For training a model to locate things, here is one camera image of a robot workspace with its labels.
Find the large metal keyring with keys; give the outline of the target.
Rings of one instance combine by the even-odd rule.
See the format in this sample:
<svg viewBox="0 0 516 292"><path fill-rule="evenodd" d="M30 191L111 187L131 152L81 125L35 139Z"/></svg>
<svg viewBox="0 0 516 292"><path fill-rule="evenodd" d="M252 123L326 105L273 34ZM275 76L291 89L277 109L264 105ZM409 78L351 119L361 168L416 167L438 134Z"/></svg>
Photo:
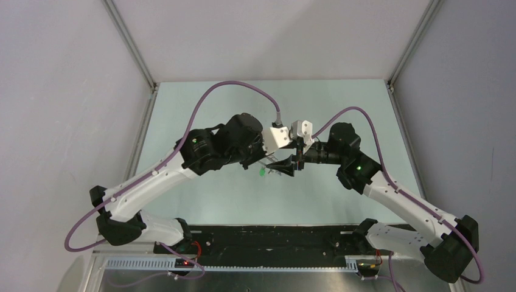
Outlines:
<svg viewBox="0 0 516 292"><path fill-rule="evenodd" d="M260 164L259 175L261 177L265 177L266 175L277 175L277 176L282 175L281 172L269 168L267 163L265 163L263 161L258 161L258 163Z"/></svg>

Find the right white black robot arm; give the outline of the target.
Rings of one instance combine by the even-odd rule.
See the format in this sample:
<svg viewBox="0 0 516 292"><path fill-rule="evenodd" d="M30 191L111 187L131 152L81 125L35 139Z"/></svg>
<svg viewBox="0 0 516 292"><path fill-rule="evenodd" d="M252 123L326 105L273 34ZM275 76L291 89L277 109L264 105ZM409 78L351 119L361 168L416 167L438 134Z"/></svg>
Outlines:
<svg viewBox="0 0 516 292"><path fill-rule="evenodd" d="M294 148L296 154L268 168L293 176L304 163L336 164L336 176L344 188L354 190L388 208L412 227L394 228L375 219L365 219L355 230L354 248L361 254L374 249L398 252L421 261L436 277L455 283L479 250L478 222L458 218L405 190L382 165L360 150L360 136L349 123L335 123L327 142L311 137L312 125L301 123L291 134L287 127L262 131L267 154Z"/></svg>

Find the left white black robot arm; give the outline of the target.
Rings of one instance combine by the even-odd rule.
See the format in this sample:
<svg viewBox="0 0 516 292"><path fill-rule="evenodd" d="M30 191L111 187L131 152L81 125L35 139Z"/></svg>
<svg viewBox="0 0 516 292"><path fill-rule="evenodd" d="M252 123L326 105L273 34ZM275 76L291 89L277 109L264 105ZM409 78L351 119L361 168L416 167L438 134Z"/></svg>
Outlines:
<svg viewBox="0 0 516 292"><path fill-rule="evenodd" d="M190 130L170 154L140 175L117 187L94 187L92 203L102 205L96 218L99 233L113 246L131 242L160 242L177 253L192 246L185 220L156 217L143 210L148 203L208 171L239 163L244 169L261 158L262 124L248 113L232 116L226 124Z"/></svg>

